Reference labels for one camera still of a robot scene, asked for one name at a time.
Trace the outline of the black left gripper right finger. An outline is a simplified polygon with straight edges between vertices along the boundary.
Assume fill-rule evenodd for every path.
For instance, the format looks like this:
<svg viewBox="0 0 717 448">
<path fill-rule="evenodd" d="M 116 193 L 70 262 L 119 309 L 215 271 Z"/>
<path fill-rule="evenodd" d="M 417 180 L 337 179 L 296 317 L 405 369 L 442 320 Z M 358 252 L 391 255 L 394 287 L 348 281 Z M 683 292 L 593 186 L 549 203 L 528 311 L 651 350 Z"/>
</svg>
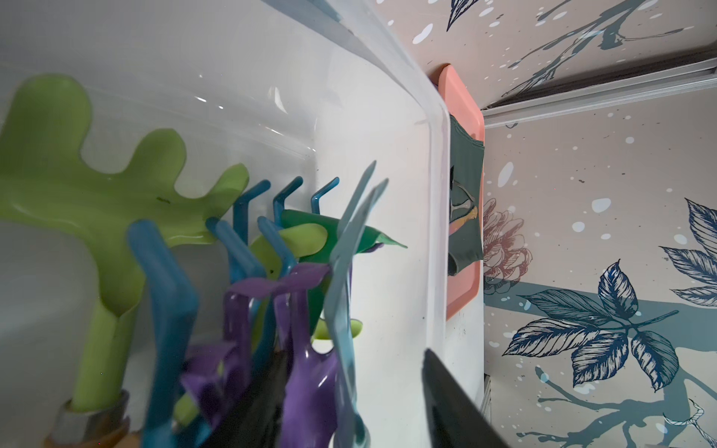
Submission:
<svg viewBox="0 0 717 448">
<path fill-rule="evenodd" d="M 508 447 L 431 349 L 421 376 L 432 447 Z"/>
</svg>

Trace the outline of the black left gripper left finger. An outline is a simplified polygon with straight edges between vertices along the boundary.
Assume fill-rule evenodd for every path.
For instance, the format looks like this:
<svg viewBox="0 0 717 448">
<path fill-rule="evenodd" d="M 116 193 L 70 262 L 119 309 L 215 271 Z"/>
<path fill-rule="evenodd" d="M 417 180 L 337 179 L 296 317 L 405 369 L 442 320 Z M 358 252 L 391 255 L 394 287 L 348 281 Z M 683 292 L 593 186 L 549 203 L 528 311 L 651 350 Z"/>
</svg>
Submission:
<svg viewBox="0 0 717 448">
<path fill-rule="evenodd" d="M 201 448 L 278 447 L 288 376 L 288 354 L 274 353 L 269 366 Z"/>
</svg>

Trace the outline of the purple rake pink handle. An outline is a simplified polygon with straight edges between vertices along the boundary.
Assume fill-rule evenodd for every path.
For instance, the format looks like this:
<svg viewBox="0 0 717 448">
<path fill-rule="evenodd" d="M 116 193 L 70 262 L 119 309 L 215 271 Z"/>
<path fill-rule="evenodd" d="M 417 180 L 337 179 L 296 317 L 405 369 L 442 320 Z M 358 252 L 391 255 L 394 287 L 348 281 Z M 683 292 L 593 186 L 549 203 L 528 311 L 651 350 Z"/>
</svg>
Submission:
<svg viewBox="0 0 717 448">
<path fill-rule="evenodd" d="M 328 264 L 300 263 L 280 280 L 250 278 L 232 293 L 274 300 L 279 332 L 286 336 L 288 376 L 282 401 L 280 447 L 327 447 L 338 428 L 336 351 L 319 354 L 312 346 L 308 293 L 330 276 Z"/>
<path fill-rule="evenodd" d="M 218 427 L 251 382 L 250 299 L 227 292 L 223 299 L 223 340 L 192 345 L 180 382 L 207 424 Z"/>
</svg>

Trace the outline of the blue rake yellow handle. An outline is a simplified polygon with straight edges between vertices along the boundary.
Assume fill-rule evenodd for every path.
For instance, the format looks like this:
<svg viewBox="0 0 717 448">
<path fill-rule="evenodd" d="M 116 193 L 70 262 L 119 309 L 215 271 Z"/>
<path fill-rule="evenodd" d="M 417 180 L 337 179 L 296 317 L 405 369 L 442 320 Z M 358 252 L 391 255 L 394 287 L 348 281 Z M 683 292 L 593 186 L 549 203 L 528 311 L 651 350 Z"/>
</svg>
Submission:
<svg viewBox="0 0 717 448">
<path fill-rule="evenodd" d="M 293 192 L 296 192 L 300 186 L 304 184 L 304 179 L 299 175 L 295 177 L 293 181 L 289 182 L 283 190 L 280 190 L 273 199 L 273 213 L 274 222 L 280 224 L 280 217 L 285 210 L 285 202 Z M 334 177 L 330 182 L 324 185 L 322 188 L 317 190 L 310 198 L 310 207 L 313 214 L 320 213 L 320 200 L 321 198 L 340 184 L 339 177 Z M 252 200 L 259 197 L 261 194 L 268 192 L 271 188 L 271 182 L 268 179 L 262 180 L 255 186 L 246 190 L 234 203 L 233 203 L 233 230 L 238 234 L 240 239 L 244 242 L 248 242 L 248 229 L 249 229 L 249 204 Z"/>
<path fill-rule="evenodd" d="M 261 264 L 228 222 L 218 218 L 207 220 L 207 229 L 224 244 L 228 251 L 233 284 L 254 278 L 277 280 L 287 276 L 297 265 L 297 259 L 281 237 L 276 224 L 265 217 L 260 217 L 258 223 L 266 244 L 280 262 L 279 266 L 274 265 L 268 269 Z M 246 304 L 226 299 L 224 313 L 224 339 L 235 341 L 240 347 L 250 346 L 249 343 L 239 341 L 240 330 L 251 330 L 255 327 L 261 329 L 261 339 L 251 359 L 251 373 L 259 374 L 269 365 L 276 346 L 277 324 L 274 299 L 268 293 L 252 293 Z"/>
<path fill-rule="evenodd" d="M 133 223 L 127 239 L 147 278 L 157 351 L 140 445 L 177 447 L 173 412 L 199 298 L 156 224 L 149 220 Z"/>
</svg>

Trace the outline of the green rake wooden handle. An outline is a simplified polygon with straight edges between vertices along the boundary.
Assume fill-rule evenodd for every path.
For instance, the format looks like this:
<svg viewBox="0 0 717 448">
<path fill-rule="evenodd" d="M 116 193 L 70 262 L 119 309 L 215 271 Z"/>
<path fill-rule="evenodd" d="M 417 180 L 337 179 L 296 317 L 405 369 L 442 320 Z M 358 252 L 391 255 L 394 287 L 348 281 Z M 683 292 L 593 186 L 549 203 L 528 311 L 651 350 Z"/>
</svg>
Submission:
<svg viewBox="0 0 717 448">
<path fill-rule="evenodd" d="M 318 263 L 328 264 L 330 262 L 330 254 L 336 246 L 339 235 L 338 226 L 339 218 L 332 218 L 320 214 L 313 214 L 300 210 L 287 209 L 281 215 L 281 224 L 285 229 L 293 229 L 304 224 L 316 224 L 326 231 L 326 241 L 323 247 L 314 253 L 308 255 L 300 255 L 301 263 Z M 366 226 L 363 235 L 358 244 L 356 253 L 371 253 L 380 248 L 380 246 L 399 246 L 406 248 L 405 245 L 393 240 L 386 233 L 382 233 L 378 229 Z M 317 325 L 323 313 L 325 295 L 330 285 L 330 277 L 322 281 L 319 287 L 311 289 L 308 293 L 310 329 L 313 336 L 317 339 L 329 339 L 329 336 L 318 336 Z"/>
</svg>

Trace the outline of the light blue rake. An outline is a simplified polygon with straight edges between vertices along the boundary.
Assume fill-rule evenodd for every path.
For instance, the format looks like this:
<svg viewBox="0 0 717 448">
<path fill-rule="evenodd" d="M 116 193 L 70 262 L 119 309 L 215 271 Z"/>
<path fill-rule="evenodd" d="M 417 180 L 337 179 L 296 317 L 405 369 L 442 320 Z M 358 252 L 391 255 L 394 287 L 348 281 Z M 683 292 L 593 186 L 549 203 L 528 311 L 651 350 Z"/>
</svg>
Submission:
<svg viewBox="0 0 717 448">
<path fill-rule="evenodd" d="M 384 180 L 371 190 L 365 200 L 362 199 L 375 166 L 376 163 L 372 162 L 360 178 L 339 220 L 338 240 L 330 254 L 332 281 L 325 295 L 324 315 L 332 338 L 332 354 L 338 360 L 334 392 L 337 414 L 337 429 L 333 437 L 335 447 L 368 447 L 371 444 L 369 430 L 358 411 L 349 274 L 369 214 L 388 186 L 388 181 Z"/>
</svg>

